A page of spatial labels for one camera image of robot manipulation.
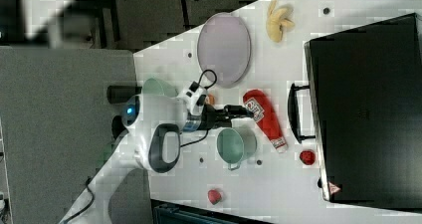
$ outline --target warning label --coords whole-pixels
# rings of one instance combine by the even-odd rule
[[[329,187],[329,193],[331,195],[334,195],[335,193],[341,191],[341,188],[335,186],[334,184],[332,184],[330,182],[328,183],[328,187]]]

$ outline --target black cable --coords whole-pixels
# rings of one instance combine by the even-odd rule
[[[88,203],[88,205],[85,206],[81,211],[75,213],[74,215],[72,215],[71,217],[69,217],[68,219],[66,219],[65,221],[63,221],[64,224],[68,224],[69,221],[71,221],[75,217],[81,215],[82,213],[84,213],[85,211],[87,211],[88,208],[91,207],[91,205],[93,205],[94,200],[96,199],[96,196],[94,195],[93,191],[89,187],[89,184],[90,184],[91,180],[92,180],[91,178],[88,178],[88,180],[85,182],[85,186],[86,186],[88,192],[91,194],[91,197],[92,197],[90,203]]]
[[[200,142],[200,141],[204,140],[204,139],[208,136],[208,131],[209,131],[209,130],[210,130],[210,129],[207,129],[207,131],[205,132],[205,135],[204,135],[203,137],[199,138],[198,140],[196,140],[196,141],[191,141],[191,142],[188,142],[188,143],[182,144],[180,147],[188,146],[188,145],[191,145],[191,144],[193,144],[193,143],[197,143],[197,142]]]
[[[206,90],[208,90],[208,89],[210,89],[210,88],[212,88],[216,83],[217,83],[217,74],[215,74],[215,72],[213,71],[213,70],[205,70],[204,72],[202,72],[202,74],[201,74],[201,76],[199,77],[199,81],[198,81],[198,84],[199,85],[201,85],[201,81],[202,81],[202,77],[205,75],[205,73],[207,73],[207,72],[210,72],[210,73],[212,73],[213,75],[214,75],[214,82],[211,84],[211,85],[209,85],[209,86],[207,86],[207,87],[204,87]]]

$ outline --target floor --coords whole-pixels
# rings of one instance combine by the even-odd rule
[[[116,0],[121,40],[116,49],[139,51],[256,0]]]

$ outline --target gray partition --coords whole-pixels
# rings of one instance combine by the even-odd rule
[[[120,107],[108,104],[107,86],[135,79],[127,51],[0,49],[0,117],[13,223],[61,220],[113,141],[111,121]],[[123,182],[110,209],[114,223],[151,222],[142,170]]]

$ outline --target black handle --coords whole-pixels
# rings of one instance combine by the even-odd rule
[[[298,97],[296,96],[297,91],[307,90],[310,86],[298,87],[295,84],[291,85],[288,99],[288,114],[289,123],[291,125],[293,134],[299,143],[302,143],[305,139],[316,138],[314,135],[304,136],[301,132],[301,117],[299,115]]]
[[[109,86],[106,89],[106,98],[110,104],[122,104],[141,91],[142,87],[138,86]]]
[[[177,157],[172,162],[165,162],[162,155],[163,145],[164,145],[164,139],[165,135],[168,132],[174,132],[177,135],[178,138],[178,147],[179,151],[177,154]],[[151,140],[151,147],[149,149],[149,165],[151,168],[158,172],[158,173],[164,173],[171,170],[179,160],[180,156],[180,131],[179,127],[174,123],[162,123],[160,124],[154,132],[154,135]]]

